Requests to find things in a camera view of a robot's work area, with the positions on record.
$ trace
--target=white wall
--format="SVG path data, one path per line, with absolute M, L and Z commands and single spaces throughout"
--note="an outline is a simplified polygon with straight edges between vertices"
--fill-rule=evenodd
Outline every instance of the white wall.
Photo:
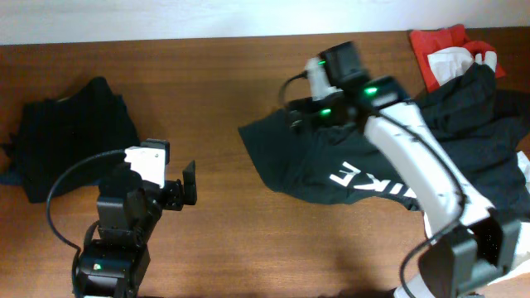
M 0 44 L 530 26 L 530 0 L 0 0 Z

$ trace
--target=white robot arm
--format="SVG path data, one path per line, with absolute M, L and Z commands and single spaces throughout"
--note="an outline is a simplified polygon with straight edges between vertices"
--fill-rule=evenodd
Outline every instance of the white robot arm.
M 402 279 L 395 297 L 456 298 L 510 271 L 519 220 L 496 212 L 460 173 L 395 79 L 370 81 L 351 43 L 309 60 L 306 72 L 315 96 L 289 103 L 287 122 L 296 129 L 303 122 L 309 127 L 360 122 L 364 135 L 414 190 L 428 232 L 436 237 L 418 246 L 419 251 L 431 245 L 420 257 L 421 275 L 408 283 Z

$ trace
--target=folded black cloth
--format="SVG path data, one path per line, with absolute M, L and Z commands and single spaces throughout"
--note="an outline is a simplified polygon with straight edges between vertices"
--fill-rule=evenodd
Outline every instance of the folded black cloth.
M 140 144 L 122 97 L 101 77 L 70 98 L 26 104 L 11 139 L 2 145 L 12 164 L 0 182 L 21 182 L 32 203 L 44 202 L 55 180 L 76 162 Z M 84 166 L 64 181 L 57 195 L 94 183 L 120 161 L 123 157 L 115 156 Z
M 498 209 L 530 213 L 516 147 L 530 132 L 530 94 L 496 91 L 493 71 L 474 64 L 417 100 L 426 124 L 464 176 Z M 352 204 L 378 196 L 418 210 L 412 190 L 356 127 L 296 134 L 279 110 L 239 129 L 271 190 L 317 204 Z

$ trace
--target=wooden tabletop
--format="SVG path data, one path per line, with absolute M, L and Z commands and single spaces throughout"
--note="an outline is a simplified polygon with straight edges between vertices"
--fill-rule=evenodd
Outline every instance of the wooden tabletop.
M 499 85 L 530 92 L 530 29 L 472 30 L 496 46 L 508 72 Z M 168 179 L 197 162 L 198 203 L 165 212 L 149 242 L 141 295 L 316 297 L 391 289 L 423 236 L 419 213 L 385 199 L 308 204 L 271 192 L 237 128 L 278 108 L 281 83 L 306 60 L 355 41 L 371 74 L 394 75 L 410 94 L 424 84 L 406 32 L 323 36 L 120 41 L 0 47 L 0 142 L 17 130 L 24 103 L 72 95 L 97 75 L 122 94 L 140 138 L 171 143 Z M 304 82 L 289 98 L 309 95 Z M 530 141 L 521 148 L 530 153 Z M 7 158 L 0 155 L 0 169 Z M 56 198 L 52 217 L 81 243 L 96 220 L 95 187 Z M 45 205 L 0 186 L 0 296 L 71 297 L 74 251 L 56 239 Z M 416 272 L 414 263 L 409 274 Z M 530 275 L 490 286 L 487 297 L 523 298 Z

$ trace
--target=red cloth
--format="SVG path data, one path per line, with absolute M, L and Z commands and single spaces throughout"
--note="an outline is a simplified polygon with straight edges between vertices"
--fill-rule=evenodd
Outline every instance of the red cloth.
M 431 71 L 427 55 L 452 46 L 459 46 L 467 49 L 473 57 L 481 53 L 484 58 L 487 51 L 497 52 L 494 47 L 483 41 L 472 41 L 467 34 L 465 34 L 464 25 L 456 25 L 449 29 L 439 31 L 415 30 L 411 32 L 410 37 L 414 54 L 416 54 L 417 62 L 420 64 L 423 79 L 425 80 L 427 91 L 429 92 L 440 88 L 440 85 Z M 506 76 L 506 72 L 500 64 L 497 64 L 495 77 L 502 78 L 504 76 Z

